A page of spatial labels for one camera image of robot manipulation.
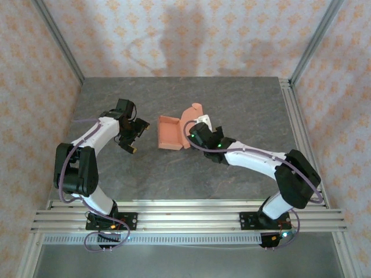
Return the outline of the pink paper box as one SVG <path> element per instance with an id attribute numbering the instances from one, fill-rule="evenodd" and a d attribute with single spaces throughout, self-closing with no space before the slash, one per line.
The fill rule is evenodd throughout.
<path id="1" fill-rule="evenodd" d="M 184 110 L 180 118 L 160 115 L 158 118 L 158 148 L 179 151 L 188 149 L 191 145 L 187 141 L 183 127 L 189 120 L 195 120 L 203 115 L 200 103 L 193 103 Z"/>

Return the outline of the grey metal shelf panel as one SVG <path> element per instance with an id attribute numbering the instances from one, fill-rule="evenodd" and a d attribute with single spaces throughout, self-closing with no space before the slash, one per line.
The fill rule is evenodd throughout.
<path id="1" fill-rule="evenodd" d="M 258 248 L 124 246 L 92 254 L 44 246 L 33 278 L 344 278 L 333 248 L 297 242 Z"/>

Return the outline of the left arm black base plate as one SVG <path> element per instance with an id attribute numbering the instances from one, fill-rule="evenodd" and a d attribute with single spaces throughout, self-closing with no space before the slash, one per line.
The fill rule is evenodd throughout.
<path id="1" fill-rule="evenodd" d="M 138 213 L 124 213 L 118 212 L 112 218 L 118 219 L 124 222 L 131 231 L 135 231 L 137 227 Z M 87 231 L 126 231 L 127 228 L 119 222 L 108 220 L 97 214 L 89 212 L 86 215 L 86 226 Z"/>

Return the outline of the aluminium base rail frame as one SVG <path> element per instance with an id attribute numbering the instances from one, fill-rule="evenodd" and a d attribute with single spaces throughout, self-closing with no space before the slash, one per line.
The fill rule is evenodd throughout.
<path id="1" fill-rule="evenodd" d="M 132 200 L 118 201 L 120 211 L 137 213 L 137 233 L 223 233 L 240 232 L 239 214 L 257 211 L 262 200 Z M 38 210 L 31 230 L 38 233 L 83 233 L 87 209 L 80 202 L 64 204 L 52 200 L 46 210 Z M 308 204 L 290 214 L 302 232 L 342 232 L 347 230 L 341 209 Z"/>

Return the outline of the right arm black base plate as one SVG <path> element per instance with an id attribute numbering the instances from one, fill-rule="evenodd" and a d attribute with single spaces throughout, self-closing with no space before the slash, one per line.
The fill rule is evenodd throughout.
<path id="1" fill-rule="evenodd" d="M 292 228 L 289 213 L 282 214 L 279 218 L 272 220 L 263 212 L 240 212 L 239 223 L 242 230 L 289 230 Z"/>

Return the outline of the aluminium side rail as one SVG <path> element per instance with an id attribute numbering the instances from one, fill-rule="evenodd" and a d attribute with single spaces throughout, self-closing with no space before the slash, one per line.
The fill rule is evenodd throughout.
<path id="1" fill-rule="evenodd" d="M 279 79 L 279 85 L 288 112 L 296 147 L 311 163 L 314 170 L 320 174 L 316 158 L 311 148 L 304 116 L 301 113 L 300 104 L 295 94 L 296 91 L 288 79 Z"/>

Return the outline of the aluminium frame post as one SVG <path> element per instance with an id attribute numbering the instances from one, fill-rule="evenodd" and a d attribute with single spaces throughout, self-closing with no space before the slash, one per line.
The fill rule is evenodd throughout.
<path id="1" fill-rule="evenodd" d="M 78 65 L 70 47 L 68 46 L 68 43 L 64 39 L 63 34 L 60 31 L 57 23 L 55 22 L 50 10 L 46 6 L 46 3 L 44 2 L 44 0 L 31 0 L 31 3 L 36 8 L 42 20 L 46 24 L 49 33 L 51 34 L 55 43 L 61 50 L 62 55 L 64 56 L 67 64 L 70 66 L 73 74 L 75 75 L 79 83 L 83 85 L 85 81 L 85 76 L 82 73 L 80 66 Z"/>
<path id="2" fill-rule="evenodd" d="M 291 87 L 295 86 L 300 77 L 302 76 L 307 64 L 311 60 L 318 46 L 322 42 L 327 30 L 329 29 L 334 18 L 338 14 L 342 4 L 345 0 L 331 0 L 328 8 L 322 16 L 315 32 L 313 33 L 307 47 L 305 48 L 296 68 L 294 69 L 291 77 L 288 79 Z"/>

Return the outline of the aluminium frame leg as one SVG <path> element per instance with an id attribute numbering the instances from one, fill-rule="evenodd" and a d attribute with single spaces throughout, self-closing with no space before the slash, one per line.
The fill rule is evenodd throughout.
<path id="1" fill-rule="evenodd" d="M 24 247 L 16 278 L 33 278 L 43 245 L 43 233 L 30 233 Z"/>
<path id="2" fill-rule="evenodd" d="M 336 252 L 345 278 L 363 278 L 348 232 L 332 232 Z"/>

